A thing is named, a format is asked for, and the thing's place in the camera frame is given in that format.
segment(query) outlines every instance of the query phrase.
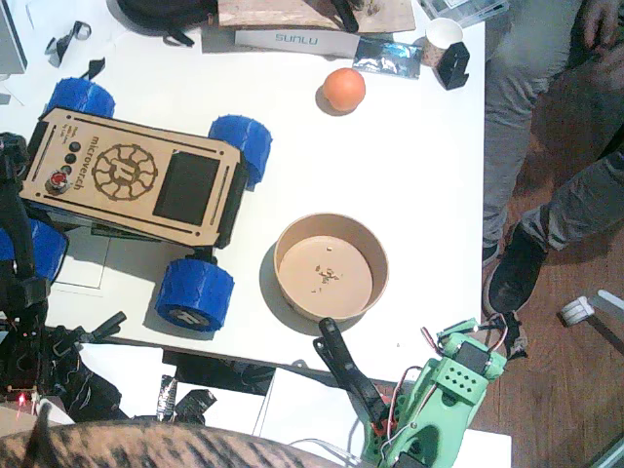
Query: striped fur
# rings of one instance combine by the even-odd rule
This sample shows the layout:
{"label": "striped fur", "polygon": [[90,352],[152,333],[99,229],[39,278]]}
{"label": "striped fur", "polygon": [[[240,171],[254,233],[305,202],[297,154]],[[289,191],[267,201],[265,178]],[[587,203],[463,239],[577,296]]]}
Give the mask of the striped fur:
{"label": "striped fur", "polygon": [[[195,425],[109,421],[57,426],[47,433],[62,468],[336,466],[296,448]],[[0,439],[0,467],[24,466],[29,438],[21,433]],[[42,460],[38,453],[36,462],[25,466],[50,466]]]}

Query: jeans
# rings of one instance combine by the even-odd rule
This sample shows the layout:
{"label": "jeans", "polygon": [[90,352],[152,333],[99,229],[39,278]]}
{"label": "jeans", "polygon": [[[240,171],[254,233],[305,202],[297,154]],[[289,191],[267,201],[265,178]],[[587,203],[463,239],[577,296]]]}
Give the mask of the jeans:
{"label": "jeans", "polygon": [[[577,41],[582,3],[512,0],[509,24],[497,18],[487,26],[487,40],[494,37],[497,47],[486,64],[484,248],[502,237],[506,207],[527,155],[537,97],[582,49]],[[614,153],[579,173],[550,203],[526,213],[523,227],[544,249],[559,250],[624,217],[621,158]]]}

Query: brown bowl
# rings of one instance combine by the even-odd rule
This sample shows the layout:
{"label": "brown bowl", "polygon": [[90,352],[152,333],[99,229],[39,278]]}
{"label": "brown bowl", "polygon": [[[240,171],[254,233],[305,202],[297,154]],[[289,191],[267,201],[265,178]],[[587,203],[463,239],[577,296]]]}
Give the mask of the brown bowl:
{"label": "brown bowl", "polygon": [[280,236],[273,257],[286,301],[316,322],[363,315],[388,283],[388,259],[376,237],[341,214],[311,214]]}

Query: blue 3d-printed tire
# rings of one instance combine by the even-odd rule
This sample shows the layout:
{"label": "blue 3d-printed tire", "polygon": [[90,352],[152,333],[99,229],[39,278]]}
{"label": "blue 3d-printed tire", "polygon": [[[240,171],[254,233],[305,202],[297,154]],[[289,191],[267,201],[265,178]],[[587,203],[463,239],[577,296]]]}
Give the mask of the blue 3d-printed tire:
{"label": "blue 3d-printed tire", "polygon": [[156,310],[180,327],[214,332],[223,327],[233,289],[233,278],[218,266],[194,258],[175,260],[165,272]]}
{"label": "blue 3d-printed tire", "polygon": [[46,112],[55,107],[112,118],[115,101],[107,90],[96,83],[82,78],[65,78],[57,83]]}
{"label": "blue 3d-printed tire", "polygon": [[[35,271],[38,276],[53,282],[67,251],[67,238],[45,222],[31,219],[30,232],[35,252]],[[4,229],[0,229],[0,260],[13,260],[13,243]]]}
{"label": "blue 3d-printed tire", "polygon": [[272,140],[262,124],[240,115],[224,115],[213,122],[208,138],[225,141],[243,152],[250,171],[248,189],[262,181]]}

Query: red button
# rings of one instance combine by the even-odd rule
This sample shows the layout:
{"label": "red button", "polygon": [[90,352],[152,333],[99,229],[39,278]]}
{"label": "red button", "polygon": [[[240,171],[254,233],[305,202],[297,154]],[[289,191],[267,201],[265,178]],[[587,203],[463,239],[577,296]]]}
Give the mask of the red button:
{"label": "red button", "polygon": [[50,176],[50,183],[54,186],[61,186],[67,182],[67,174],[66,173],[54,173]]}

